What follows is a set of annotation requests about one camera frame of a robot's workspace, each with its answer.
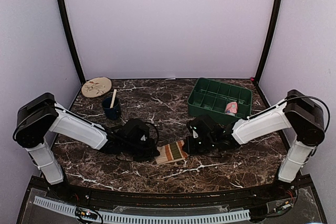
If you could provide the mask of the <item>beige striped sock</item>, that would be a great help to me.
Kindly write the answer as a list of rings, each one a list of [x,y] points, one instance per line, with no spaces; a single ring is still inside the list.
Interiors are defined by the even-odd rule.
[[[161,165],[185,160],[188,157],[188,154],[182,150],[183,145],[184,141],[181,140],[157,147],[159,156],[155,158],[155,162],[158,165]]]

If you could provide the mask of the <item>pink patterned sock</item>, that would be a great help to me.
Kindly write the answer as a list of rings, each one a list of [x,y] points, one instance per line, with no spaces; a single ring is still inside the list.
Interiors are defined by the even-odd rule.
[[[238,113],[238,104],[236,101],[230,102],[226,105],[225,114],[236,116]]]

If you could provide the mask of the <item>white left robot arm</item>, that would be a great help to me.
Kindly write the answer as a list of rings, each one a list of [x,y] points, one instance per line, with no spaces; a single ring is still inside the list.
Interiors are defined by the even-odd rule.
[[[90,122],[57,103],[47,92],[18,110],[13,140],[31,156],[46,181],[54,185],[54,193],[63,201],[74,197],[74,189],[45,142],[48,132],[54,132],[84,143],[104,154],[128,153],[137,162],[159,156],[157,139],[150,136],[152,123],[130,119],[124,125],[107,127]]]

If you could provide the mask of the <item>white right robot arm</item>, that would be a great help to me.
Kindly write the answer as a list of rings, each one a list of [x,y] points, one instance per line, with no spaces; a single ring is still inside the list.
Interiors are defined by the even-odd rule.
[[[264,135],[293,130],[295,138],[278,169],[277,181],[268,187],[269,197],[278,200],[287,193],[287,183],[294,181],[298,171],[324,141],[330,119],[330,109],[324,101],[293,89],[275,105],[225,126],[209,115],[196,117],[187,124],[190,136],[182,150],[190,155],[233,150]]]

